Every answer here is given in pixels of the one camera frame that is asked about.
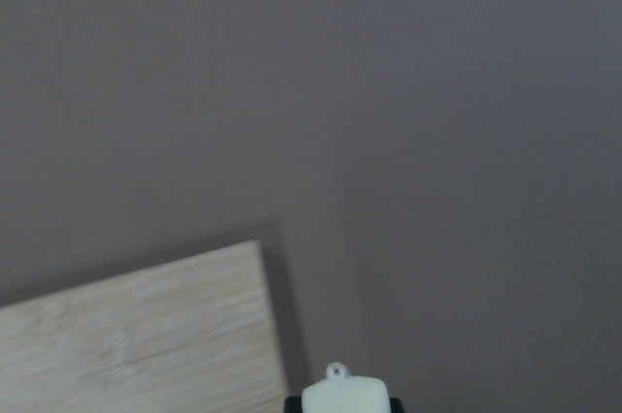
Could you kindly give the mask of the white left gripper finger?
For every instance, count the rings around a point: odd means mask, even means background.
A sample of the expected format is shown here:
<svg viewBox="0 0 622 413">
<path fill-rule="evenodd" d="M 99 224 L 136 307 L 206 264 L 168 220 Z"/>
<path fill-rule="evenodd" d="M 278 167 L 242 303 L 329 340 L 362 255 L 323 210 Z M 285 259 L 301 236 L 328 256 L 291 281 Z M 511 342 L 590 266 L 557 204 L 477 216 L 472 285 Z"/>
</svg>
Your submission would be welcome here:
<svg viewBox="0 0 622 413">
<path fill-rule="evenodd" d="M 325 378 L 301 394 L 304 413 L 390 413 L 385 383 L 374 377 L 353 375 L 341 362 L 331 362 Z"/>
</svg>

